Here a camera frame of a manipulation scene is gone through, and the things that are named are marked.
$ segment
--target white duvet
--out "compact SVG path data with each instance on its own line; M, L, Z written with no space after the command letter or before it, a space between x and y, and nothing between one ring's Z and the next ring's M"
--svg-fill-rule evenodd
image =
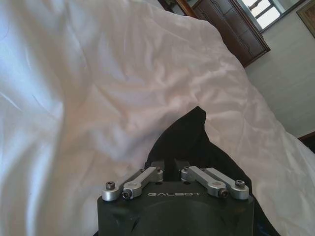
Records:
M315 155L208 22L127 0L0 3L0 235L91 236L104 183L200 106L281 235L315 235Z

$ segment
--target silver linkage arm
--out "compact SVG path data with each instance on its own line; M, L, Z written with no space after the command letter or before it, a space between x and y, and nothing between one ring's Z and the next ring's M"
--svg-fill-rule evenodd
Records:
M149 167L134 180L124 184L123 198L133 199L142 193L149 182L163 181L163 171L159 167Z
M207 189L208 194L217 198L226 198L228 190L223 182L217 181L196 166L185 167L181 171L182 180L198 181Z
M205 173L212 176L216 180L224 182L229 193L233 198L240 200L248 199L249 188L245 185L244 181L242 180L234 181L214 168L205 169Z
M109 181L106 183L105 189L102 192L102 198L104 201L113 201L119 198L123 191L124 183L136 178L141 174L140 170L133 170L132 172L124 175L117 181Z

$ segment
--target window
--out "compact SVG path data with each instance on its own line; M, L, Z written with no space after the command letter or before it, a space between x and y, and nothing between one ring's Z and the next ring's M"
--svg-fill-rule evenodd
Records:
M281 15L273 0L242 0L264 29Z

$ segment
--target wooden dresser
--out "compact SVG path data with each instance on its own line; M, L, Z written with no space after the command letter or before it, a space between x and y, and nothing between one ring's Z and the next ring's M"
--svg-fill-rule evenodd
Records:
M177 0L177 3L187 15L207 20L214 25L243 67L270 51L237 0L199 0L192 7L185 0Z

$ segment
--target picture frame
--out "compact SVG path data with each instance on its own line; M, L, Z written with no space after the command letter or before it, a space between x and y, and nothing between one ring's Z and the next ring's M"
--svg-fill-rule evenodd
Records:
M315 0L311 0L308 4L301 7L296 13L315 38Z

